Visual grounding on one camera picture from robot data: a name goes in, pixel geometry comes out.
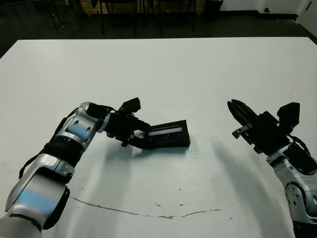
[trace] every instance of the trash can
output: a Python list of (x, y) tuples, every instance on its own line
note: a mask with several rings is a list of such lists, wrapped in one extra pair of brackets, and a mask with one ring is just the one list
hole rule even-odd
[(219, 17), (220, 7), (223, 0), (206, 0), (203, 17), (204, 20), (213, 21)]

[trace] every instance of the silver robot arm segment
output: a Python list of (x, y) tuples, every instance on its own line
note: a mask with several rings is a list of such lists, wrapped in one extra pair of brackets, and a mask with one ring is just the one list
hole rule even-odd
[(88, 114), (91, 103), (82, 103), (52, 140), (36, 157), (14, 186), (6, 202), (7, 214), (0, 219), (1, 238), (37, 238), (42, 230), (55, 225), (69, 197), (66, 184), (77, 162), (96, 132), (107, 125), (111, 108), (104, 108), (104, 118)]
[[(317, 161), (296, 144), (285, 146), (266, 161), (283, 184), (292, 220), (317, 226), (317, 170), (313, 166)], [(309, 164), (303, 168), (292, 161)]]

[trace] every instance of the dark floor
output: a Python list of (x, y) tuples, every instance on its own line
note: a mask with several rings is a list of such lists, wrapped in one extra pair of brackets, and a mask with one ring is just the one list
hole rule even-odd
[(19, 39), (130, 39), (130, 38), (192, 38), (192, 37), (261, 37), (289, 36), (317, 39), (301, 25), (290, 19), (258, 19), (255, 16), (220, 16), (216, 21), (188, 15), (168, 14), (163, 17), (159, 34), (158, 16), (139, 15), (138, 34), (133, 32), (133, 18), (128, 15), (105, 16), (105, 33), (101, 33), (100, 16), (79, 21), (72, 6), (57, 4), (62, 23), (55, 30), (45, 3), (37, 1), (14, 5), (0, 4), (0, 57)]

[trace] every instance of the display screen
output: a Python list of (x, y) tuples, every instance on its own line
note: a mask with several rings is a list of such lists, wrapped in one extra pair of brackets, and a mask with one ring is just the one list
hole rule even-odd
[(164, 129), (149, 132), (149, 136), (181, 132), (182, 129), (182, 127), (166, 127)]

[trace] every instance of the black rectangular object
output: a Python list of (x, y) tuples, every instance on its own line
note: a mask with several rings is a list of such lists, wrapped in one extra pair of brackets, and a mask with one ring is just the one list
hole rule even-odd
[(186, 120), (151, 126), (145, 131), (144, 138), (154, 143), (157, 148), (190, 145)]

